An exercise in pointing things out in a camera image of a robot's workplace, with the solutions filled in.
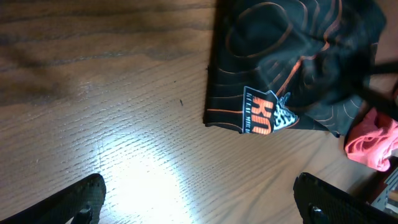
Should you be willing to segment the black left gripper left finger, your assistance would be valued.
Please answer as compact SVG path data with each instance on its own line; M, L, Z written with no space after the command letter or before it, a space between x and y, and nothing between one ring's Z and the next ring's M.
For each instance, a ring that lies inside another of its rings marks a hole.
M91 174L39 203L1 221L14 223L97 224L106 197L103 176Z

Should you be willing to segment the black printed cycling jersey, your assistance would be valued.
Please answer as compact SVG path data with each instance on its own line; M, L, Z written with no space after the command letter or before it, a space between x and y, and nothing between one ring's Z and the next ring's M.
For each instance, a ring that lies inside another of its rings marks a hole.
M225 1L208 67L205 126L347 134L386 17L374 1Z

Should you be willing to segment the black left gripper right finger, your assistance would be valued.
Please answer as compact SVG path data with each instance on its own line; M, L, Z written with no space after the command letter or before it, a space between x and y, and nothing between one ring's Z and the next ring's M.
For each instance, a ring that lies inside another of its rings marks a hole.
M397 218L307 172L296 177L293 190L303 224L397 224Z

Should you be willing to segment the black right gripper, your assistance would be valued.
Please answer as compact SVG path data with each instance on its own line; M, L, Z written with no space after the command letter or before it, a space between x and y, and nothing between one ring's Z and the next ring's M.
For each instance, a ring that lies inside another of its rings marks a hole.
M388 96L381 87L372 88L365 85L364 81L372 76L385 74L397 75L397 61L387 61L377 65L371 65L365 71L360 72L351 80L351 90L354 94L364 99L369 106L383 112L384 114L397 121L397 97Z

